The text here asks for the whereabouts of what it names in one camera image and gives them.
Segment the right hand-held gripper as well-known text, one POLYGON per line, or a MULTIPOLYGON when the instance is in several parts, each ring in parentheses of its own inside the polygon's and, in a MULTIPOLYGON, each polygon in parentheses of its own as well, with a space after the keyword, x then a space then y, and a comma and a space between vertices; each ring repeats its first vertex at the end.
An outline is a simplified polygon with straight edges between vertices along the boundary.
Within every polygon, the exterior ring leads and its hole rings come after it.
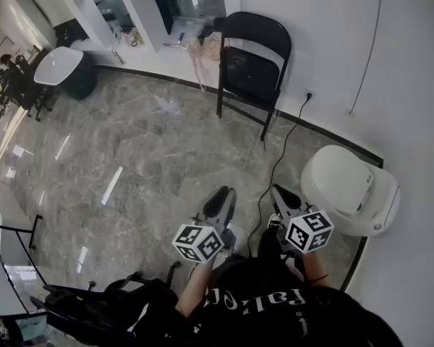
MULTIPOLYGON (((271 201, 276 214, 282 214, 284 204, 290 209, 306 208, 303 193, 279 184, 271 186, 271 201)), ((311 205, 305 211, 282 218, 276 238, 283 252, 308 254, 325 247, 333 230, 334 224, 326 212, 311 205)))

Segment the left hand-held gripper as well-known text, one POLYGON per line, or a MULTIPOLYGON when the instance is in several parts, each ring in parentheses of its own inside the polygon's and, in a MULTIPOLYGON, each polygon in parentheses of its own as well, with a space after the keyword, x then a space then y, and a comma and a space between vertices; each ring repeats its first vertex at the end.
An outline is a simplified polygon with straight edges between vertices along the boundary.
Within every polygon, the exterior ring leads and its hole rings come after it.
POLYGON ((200 204, 196 215, 179 227, 172 240, 174 248, 188 261, 206 264, 219 253, 224 258, 234 252, 236 236, 229 228, 237 202, 237 192, 222 186, 200 204))

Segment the black folding chair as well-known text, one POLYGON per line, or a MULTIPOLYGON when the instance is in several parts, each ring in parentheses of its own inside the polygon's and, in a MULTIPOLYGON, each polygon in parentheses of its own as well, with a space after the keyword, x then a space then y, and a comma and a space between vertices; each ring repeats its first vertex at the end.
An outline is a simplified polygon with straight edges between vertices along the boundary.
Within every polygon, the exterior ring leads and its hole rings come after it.
POLYGON ((251 12, 234 12, 225 20, 221 31, 219 80, 216 114, 222 116, 224 90, 248 100, 268 112, 260 136, 265 139, 276 102, 281 92, 292 40, 279 22, 251 12), (235 46, 227 39, 246 40, 278 54, 283 59, 279 67, 274 61, 235 46))

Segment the person's right forearm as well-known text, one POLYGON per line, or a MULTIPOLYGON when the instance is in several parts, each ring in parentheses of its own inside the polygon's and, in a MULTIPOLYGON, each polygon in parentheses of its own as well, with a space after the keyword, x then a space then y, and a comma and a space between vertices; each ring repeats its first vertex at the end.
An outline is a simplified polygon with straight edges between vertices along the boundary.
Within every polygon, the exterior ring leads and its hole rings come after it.
POLYGON ((328 271, 320 261, 317 252, 304 254, 302 258, 305 267, 305 277, 308 284, 309 280, 313 280, 319 278, 322 275, 328 274, 328 271))

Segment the person's left forearm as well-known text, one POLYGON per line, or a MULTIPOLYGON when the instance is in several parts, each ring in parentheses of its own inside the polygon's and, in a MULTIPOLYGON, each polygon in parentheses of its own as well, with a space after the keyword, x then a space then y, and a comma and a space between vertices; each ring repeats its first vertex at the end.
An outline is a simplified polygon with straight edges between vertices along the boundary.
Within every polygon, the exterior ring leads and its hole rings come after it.
POLYGON ((184 317, 189 317, 203 300, 213 270, 213 262, 198 264, 179 297, 176 310, 184 317))

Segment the black office chair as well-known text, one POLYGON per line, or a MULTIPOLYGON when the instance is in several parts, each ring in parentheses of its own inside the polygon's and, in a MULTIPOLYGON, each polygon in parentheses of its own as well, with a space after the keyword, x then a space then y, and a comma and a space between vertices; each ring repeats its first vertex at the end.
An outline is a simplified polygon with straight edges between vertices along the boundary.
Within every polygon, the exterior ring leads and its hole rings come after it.
POLYGON ((173 262, 166 280, 135 272, 109 284, 104 291, 45 285, 44 300, 30 301, 47 314, 51 327, 88 346, 136 346, 163 337, 174 316, 178 297, 171 289, 173 262))
POLYGON ((52 111, 49 100, 54 91, 49 86, 34 82, 19 69, 13 69, 10 87, 12 99, 18 106, 27 111, 28 117, 32 116, 32 108, 37 111, 35 115, 36 121, 41 120, 40 113, 43 109, 48 112, 52 111))

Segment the person's black white shoe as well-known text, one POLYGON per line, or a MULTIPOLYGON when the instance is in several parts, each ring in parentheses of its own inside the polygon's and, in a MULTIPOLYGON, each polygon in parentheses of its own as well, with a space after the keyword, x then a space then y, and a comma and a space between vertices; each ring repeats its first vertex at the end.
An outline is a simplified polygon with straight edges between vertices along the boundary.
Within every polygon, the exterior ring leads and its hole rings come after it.
POLYGON ((267 229, 273 232, 277 232, 278 230, 284 227, 282 219, 277 214, 272 214, 268 219, 267 229))

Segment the person's black trousers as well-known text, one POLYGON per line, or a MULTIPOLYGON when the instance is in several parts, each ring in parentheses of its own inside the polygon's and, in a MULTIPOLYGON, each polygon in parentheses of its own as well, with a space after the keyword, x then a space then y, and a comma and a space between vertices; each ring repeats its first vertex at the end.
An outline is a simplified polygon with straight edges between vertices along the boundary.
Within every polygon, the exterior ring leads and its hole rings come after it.
POLYGON ((261 236, 258 245, 258 257, 283 265, 301 281, 305 280, 305 266, 302 253, 297 249, 284 251, 278 240, 278 228, 271 226, 261 236))

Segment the white round floor appliance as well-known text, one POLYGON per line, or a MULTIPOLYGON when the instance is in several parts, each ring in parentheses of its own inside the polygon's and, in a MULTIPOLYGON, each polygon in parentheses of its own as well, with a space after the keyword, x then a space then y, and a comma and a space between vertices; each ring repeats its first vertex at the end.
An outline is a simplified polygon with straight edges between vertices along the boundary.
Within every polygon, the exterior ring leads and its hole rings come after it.
POLYGON ((324 210, 347 236, 383 233, 401 200, 393 175, 338 145, 326 145, 308 160, 300 186, 307 201, 324 210))

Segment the person's black printed shirt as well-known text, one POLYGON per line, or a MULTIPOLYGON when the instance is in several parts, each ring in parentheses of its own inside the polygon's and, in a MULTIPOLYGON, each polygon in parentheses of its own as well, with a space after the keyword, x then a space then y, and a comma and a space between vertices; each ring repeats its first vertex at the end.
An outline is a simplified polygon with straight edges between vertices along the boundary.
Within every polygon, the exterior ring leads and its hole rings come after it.
POLYGON ((312 287, 262 257, 221 266, 189 317, 144 347, 403 347, 378 315, 350 295, 312 287))

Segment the white-topped dark green tub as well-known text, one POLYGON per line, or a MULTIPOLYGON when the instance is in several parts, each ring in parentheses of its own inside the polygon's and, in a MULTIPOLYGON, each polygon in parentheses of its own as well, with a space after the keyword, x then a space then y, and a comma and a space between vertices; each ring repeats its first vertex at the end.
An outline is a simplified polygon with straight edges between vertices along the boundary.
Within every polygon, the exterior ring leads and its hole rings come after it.
POLYGON ((42 59, 33 80, 55 87, 75 100, 84 100, 97 85, 98 71, 84 52, 59 46, 42 59))

